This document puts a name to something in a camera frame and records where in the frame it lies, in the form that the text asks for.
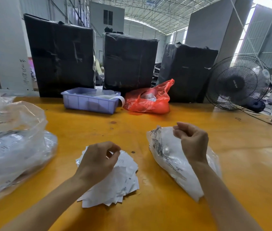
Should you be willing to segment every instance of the electric fan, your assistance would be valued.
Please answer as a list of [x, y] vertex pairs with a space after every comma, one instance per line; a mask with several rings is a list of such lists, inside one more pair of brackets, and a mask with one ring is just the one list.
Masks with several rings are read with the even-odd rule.
[[265, 108], [261, 98], [269, 89], [268, 67], [248, 55], [229, 57], [216, 63], [209, 74], [207, 99], [216, 107], [227, 110]]

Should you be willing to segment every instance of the hand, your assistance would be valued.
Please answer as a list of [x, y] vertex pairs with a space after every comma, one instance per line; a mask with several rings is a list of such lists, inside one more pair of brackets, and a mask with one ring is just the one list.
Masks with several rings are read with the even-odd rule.
[[74, 178], [83, 182], [88, 186], [87, 189], [90, 189], [112, 171], [120, 155], [120, 150], [118, 145], [110, 141], [90, 145]]
[[173, 127], [174, 136], [181, 139], [182, 150], [188, 162], [206, 163], [209, 137], [207, 132], [192, 124], [177, 122]]

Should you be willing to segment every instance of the plastic bag with printed text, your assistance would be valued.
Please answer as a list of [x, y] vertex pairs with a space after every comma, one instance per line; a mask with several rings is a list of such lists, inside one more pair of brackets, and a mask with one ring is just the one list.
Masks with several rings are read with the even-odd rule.
[[[199, 180], [186, 159], [181, 140], [173, 135], [172, 127], [160, 127], [147, 132], [149, 149], [155, 161], [196, 201], [203, 196]], [[218, 156], [207, 148], [210, 167], [221, 178], [222, 172]]]
[[140, 88], [126, 93], [124, 108], [134, 112], [165, 114], [170, 111], [167, 94], [174, 80], [163, 82], [156, 87]]
[[54, 156], [57, 137], [45, 131], [44, 110], [24, 101], [0, 110], [0, 199]]

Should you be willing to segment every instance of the tape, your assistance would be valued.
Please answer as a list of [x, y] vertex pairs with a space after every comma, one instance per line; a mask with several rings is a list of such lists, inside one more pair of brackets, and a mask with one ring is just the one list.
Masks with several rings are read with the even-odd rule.
[[124, 97], [122, 97], [122, 96], [115, 96], [115, 97], [112, 97], [110, 100], [112, 100], [112, 99], [115, 99], [115, 98], [118, 98], [118, 99], [120, 99], [121, 101], [122, 101], [122, 107], [124, 106], [124, 104], [125, 104], [125, 99], [124, 99]]

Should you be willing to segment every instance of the red plastic bag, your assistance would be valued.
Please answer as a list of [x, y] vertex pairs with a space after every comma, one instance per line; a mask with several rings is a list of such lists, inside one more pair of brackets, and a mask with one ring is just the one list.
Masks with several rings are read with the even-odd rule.
[[134, 112], [164, 114], [170, 111], [167, 92], [174, 80], [163, 82], [153, 88], [140, 88], [126, 93], [124, 108]]

